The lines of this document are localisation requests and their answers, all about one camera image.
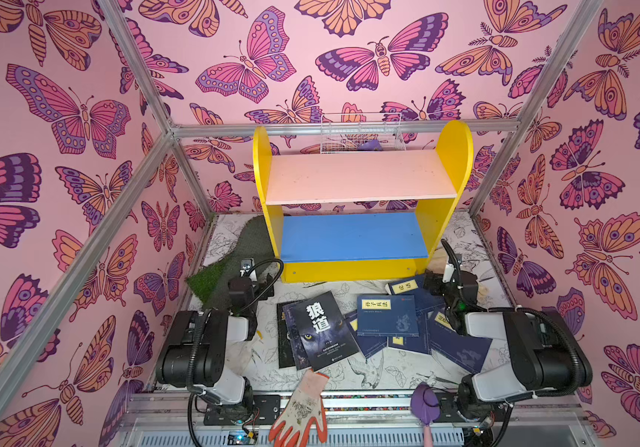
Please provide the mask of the black antler cover book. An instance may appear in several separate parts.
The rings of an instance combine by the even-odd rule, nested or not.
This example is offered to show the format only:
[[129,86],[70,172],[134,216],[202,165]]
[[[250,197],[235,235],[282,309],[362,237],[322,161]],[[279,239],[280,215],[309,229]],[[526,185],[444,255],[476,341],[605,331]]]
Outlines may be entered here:
[[281,369],[296,366],[291,339],[288,337],[288,329],[283,307],[283,304],[276,305],[276,321],[278,329],[278,361],[279,367]]

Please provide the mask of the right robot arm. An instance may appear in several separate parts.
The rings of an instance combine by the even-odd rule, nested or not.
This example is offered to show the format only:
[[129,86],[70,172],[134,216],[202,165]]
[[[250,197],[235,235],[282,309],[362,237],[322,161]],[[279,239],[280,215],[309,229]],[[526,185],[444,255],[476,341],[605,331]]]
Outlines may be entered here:
[[502,403],[568,396],[593,382],[592,365],[557,311],[480,307],[474,275],[452,266],[426,272],[423,288],[439,300],[440,328],[464,344],[503,341],[509,351],[507,363],[461,379],[455,401],[463,418],[484,418]]

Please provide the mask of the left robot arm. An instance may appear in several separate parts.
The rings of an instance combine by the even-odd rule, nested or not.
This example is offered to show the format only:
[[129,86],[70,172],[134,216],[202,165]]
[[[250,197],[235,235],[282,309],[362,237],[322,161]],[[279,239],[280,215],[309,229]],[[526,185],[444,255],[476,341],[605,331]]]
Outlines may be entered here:
[[178,312],[155,365],[156,381],[186,389],[211,408],[250,413],[253,389],[247,378],[226,368],[227,347],[254,338],[258,303],[271,295],[282,273],[282,260],[261,261],[227,281],[225,309]]

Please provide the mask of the black wolf cover book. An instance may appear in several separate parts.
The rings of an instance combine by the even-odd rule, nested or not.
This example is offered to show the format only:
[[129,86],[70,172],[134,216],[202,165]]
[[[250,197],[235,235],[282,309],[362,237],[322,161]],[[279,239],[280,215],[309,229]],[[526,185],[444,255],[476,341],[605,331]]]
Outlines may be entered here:
[[288,329],[299,340],[314,372],[359,352],[332,292],[284,307]]

